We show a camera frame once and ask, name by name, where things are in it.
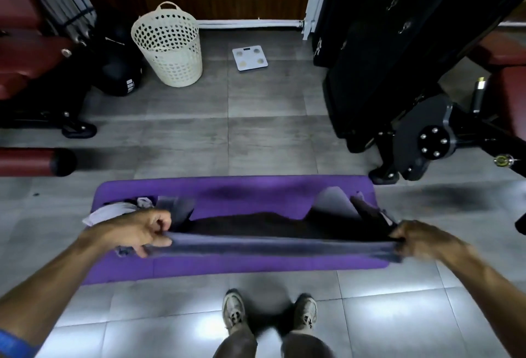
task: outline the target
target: hand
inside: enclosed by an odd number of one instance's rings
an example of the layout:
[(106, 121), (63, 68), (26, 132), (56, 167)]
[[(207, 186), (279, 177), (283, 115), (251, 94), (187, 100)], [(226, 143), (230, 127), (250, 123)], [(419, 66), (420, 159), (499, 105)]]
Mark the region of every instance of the hand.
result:
[(106, 248), (117, 246), (133, 247), (141, 258), (148, 256), (145, 244), (156, 247), (168, 247), (171, 239), (161, 232), (171, 225), (171, 215), (161, 209), (141, 209), (134, 213), (120, 215), (85, 230), (85, 233), (102, 241)]
[(402, 221), (390, 236), (405, 239), (398, 253), (406, 257), (444, 262), (474, 253), (472, 246), (456, 236), (420, 221)]

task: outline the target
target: forearm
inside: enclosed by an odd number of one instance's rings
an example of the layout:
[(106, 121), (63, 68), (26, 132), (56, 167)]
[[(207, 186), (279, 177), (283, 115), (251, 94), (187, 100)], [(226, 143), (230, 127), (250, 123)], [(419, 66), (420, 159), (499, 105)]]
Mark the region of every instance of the forearm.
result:
[(526, 351), (526, 295), (477, 255), (446, 257), (444, 264), (473, 297), (513, 358)]
[(0, 299), (0, 328), (41, 345), (93, 264), (108, 250), (83, 233), (54, 260)]

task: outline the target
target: white scale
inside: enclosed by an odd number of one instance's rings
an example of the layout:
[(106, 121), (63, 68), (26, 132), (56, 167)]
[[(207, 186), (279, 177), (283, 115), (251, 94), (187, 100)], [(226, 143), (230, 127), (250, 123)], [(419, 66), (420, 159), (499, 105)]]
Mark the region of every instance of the white scale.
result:
[(232, 49), (232, 53), (239, 71), (268, 66), (267, 58), (259, 45)]

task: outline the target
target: purple yoga mat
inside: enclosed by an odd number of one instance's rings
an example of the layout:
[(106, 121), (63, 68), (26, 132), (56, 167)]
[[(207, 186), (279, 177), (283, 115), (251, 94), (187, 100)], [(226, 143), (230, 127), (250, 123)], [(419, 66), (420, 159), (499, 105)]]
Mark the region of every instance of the purple yoga mat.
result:
[[(196, 206), (191, 219), (262, 211), (300, 219), (311, 208), (318, 193), (329, 186), (339, 186), (349, 196), (361, 192), (368, 203), (377, 204), (372, 182), (366, 176), (221, 176), (106, 182), (95, 192), (92, 211), (127, 198), (162, 195), (194, 198)], [(84, 284), (215, 273), (385, 268), (387, 265), (386, 261), (357, 255), (240, 257), (213, 254), (141, 259), (137, 256), (120, 258), (110, 252), (95, 264)]]

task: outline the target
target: black weight machine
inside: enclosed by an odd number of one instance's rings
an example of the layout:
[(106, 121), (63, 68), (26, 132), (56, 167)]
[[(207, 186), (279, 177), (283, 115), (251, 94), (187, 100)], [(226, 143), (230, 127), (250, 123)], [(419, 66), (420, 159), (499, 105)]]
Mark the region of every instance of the black weight machine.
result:
[[(324, 96), (350, 152), (377, 144), (384, 163), (369, 174), (375, 184), (419, 180), (432, 161), (464, 146), (526, 176), (526, 142), (480, 115), (487, 82), (476, 82), (469, 110), (438, 85), (522, 1), (365, 0), (338, 43)], [(526, 234), (526, 217), (516, 226)]]

